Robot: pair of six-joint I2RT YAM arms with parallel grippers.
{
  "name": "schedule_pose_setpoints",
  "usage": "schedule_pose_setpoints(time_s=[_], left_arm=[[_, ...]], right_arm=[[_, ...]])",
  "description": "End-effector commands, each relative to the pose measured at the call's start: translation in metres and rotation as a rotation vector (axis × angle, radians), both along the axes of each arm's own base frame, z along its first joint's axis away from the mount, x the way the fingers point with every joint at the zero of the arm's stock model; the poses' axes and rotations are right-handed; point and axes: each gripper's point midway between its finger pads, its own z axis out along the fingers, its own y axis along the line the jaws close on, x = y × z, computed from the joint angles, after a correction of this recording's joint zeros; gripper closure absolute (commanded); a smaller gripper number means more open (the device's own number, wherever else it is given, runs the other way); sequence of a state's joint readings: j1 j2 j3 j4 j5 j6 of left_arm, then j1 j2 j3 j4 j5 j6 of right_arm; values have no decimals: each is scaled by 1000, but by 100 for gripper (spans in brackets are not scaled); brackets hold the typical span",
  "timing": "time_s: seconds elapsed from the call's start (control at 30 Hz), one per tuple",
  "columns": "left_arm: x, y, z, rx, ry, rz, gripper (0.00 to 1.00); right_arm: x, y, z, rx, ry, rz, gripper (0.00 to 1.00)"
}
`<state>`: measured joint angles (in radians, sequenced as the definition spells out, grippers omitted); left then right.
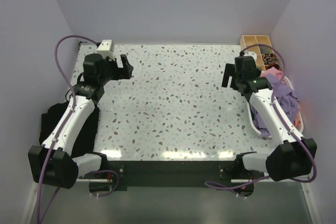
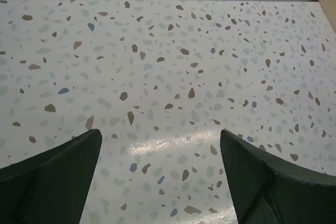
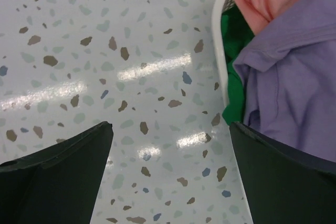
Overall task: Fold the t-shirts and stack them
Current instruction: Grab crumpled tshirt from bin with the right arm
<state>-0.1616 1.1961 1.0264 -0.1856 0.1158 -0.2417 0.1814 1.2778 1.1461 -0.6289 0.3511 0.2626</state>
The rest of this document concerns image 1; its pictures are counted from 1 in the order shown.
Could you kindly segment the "purple t shirt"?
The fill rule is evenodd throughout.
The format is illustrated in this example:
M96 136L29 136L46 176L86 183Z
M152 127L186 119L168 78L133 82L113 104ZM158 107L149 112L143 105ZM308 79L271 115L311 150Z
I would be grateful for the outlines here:
M276 90L275 97L291 123L293 123L295 127L297 127L297 125L300 125L301 120L298 116L298 96L295 91L286 83L282 82L279 88ZM258 111L253 106L250 106L250 111L253 124L255 128L260 132L261 136L270 137L269 131L267 130L266 125L263 122Z

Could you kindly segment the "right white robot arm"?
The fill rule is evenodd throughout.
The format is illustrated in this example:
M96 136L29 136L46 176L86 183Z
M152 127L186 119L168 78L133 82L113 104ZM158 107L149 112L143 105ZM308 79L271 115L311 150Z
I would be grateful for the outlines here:
M317 144L312 138L305 138L284 113L275 98L275 88L267 78L261 77L251 56L239 56L234 64L225 66L222 87L231 87L244 96L256 109L277 146L268 154L257 152L237 155L234 173L246 178L252 171L267 173L278 182L292 179L299 182L300 177L311 175L308 182L317 176L314 157Z

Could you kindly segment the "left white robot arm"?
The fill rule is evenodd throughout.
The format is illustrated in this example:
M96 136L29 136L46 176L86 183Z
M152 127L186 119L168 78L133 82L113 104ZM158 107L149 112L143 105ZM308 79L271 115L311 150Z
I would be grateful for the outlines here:
M71 155L81 129L104 95L104 86L111 80L131 79L134 67L125 54L120 57L122 67L101 54L85 56L83 72L72 87L64 114L42 145L32 146L28 152L32 176L39 185L70 189L77 178L88 173L97 178L108 174L106 155L93 151L75 158Z

